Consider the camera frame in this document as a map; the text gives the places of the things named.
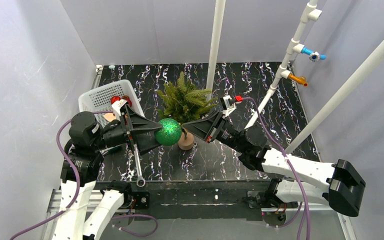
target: white pvc pipe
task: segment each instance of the white pvc pipe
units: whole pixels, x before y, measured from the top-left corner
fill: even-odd
[[[214,74],[216,73],[217,54],[219,53],[220,35],[222,33],[223,15],[225,14],[226,0],[216,0],[214,20],[212,23],[211,48],[209,50],[208,73],[206,78],[206,89],[213,89]]]
[[[298,136],[296,136],[296,138],[286,148],[286,152],[288,154],[292,153],[292,151],[294,151],[383,60],[384,40],[366,58],[357,70],[355,70],[348,80],[308,123],[308,125],[298,134]]]
[[[305,13],[307,12],[308,10],[308,5],[310,6],[314,6],[316,7],[317,6],[317,1],[318,0],[310,0],[307,4],[307,6],[305,7],[302,15],[305,15]],[[299,25],[298,27],[296,28],[296,31],[295,31],[295,34],[293,35],[293,38],[291,39],[291,41],[295,41],[296,43],[299,43],[300,42],[300,38],[301,38],[301,35],[303,34],[304,32],[304,29],[306,28],[306,24],[308,22],[308,19],[307,21],[303,21],[303,17],[301,16],[301,19],[299,21]],[[269,102],[268,99],[270,99],[273,94],[275,93],[276,89],[278,88],[278,84],[279,84],[279,81],[281,80],[281,77],[280,77],[280,74],[278,74],[278,72],[281,71],[281,67],[282,68],[286,68],[287,64],[289,63],[289,61],[291,60],[292,58],[292,55],[294,55],[294,53],[292,52],[292,46],[291,44],[289,44],[289,46],[287,47],[286,49],[286,54],[285,54],[285,57],[283,58],[283,61],[282,63],[280,64],[279,68],[277,68],[277,71],[276,71],[276,76],[274,77],[273,79],[273,82],[271,83],[270,85],[270,88],[267,90],[267,93],[265,94],[264,98],[263,98],[263,101],[259,104],[258,106],[258,111],[261,113],[264,109],[264,107],[266,106],[266,104]],[[245,128],[249,128],[251,127],[252,125],[254,125],[257,121],[257,118],[258,118],[258,113],[255,112],[251,119],[248,121],[248,123],[246,124]]]

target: marble pattern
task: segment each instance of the marble pattern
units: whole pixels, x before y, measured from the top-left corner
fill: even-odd
[[[242,95],[263,99],[275,76],[277,62],[218,63],[214,77],[214,96]],[[162,100],[156,90],[164,83],[174,82],[181,71],[185,79],[199,89],[206,86],[208,64],[159,64],[105,66],[99,85],[128,79],[136,92],[145,117],[159,121],[157,108]],[[254,112],[250,102],[243,102],[230,115],[230,122],[239,130],[247,124]],[[263,111],[263,120],[271,134],[285,148],[305,127],[307,120],[298,98],[296,86],[290,80],[281,80],[276,94]],[[319,161],[315,145],[309,136],[293,153]],[[135,161],[131,152],[123,149],[108,154],[99,172],[99,181],[136,180]],[[177,145],[160,146],[141,157],[142,174],[146,180],[244,180],[267,179],[263,172],[251,171],[237,158],[238,153],[218,141],[206,143],[195,138],[193,149],[184,151]]]

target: wrench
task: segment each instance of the wrench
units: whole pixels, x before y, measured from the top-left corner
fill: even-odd
[[[139,160],[139,150],[136,144],[133,145],[133,148],[134,148],[134,161],[136,162],[136,173],[137,173],[136,185],[142,188],[145,186],[146,182],[145,182],[145,178],[142,176],[141,162]]]

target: blue valve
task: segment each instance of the blue valve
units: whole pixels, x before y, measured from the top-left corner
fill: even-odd
[[[318,53],[316,51],[312,51],[306,47],[302,48],[301,53],[309,55],[310,56],[309,59],[312,62],[317,62],[318,60],[325,60],[326,59],[326,55],[320,55],[320,53]]]

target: orange pipe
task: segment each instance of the orange pipe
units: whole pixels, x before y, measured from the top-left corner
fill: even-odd
[[[295,76],[292,73],[289,73],[287,78],[303,85],[304,87],[308,87],[309,85],[305,76]]]

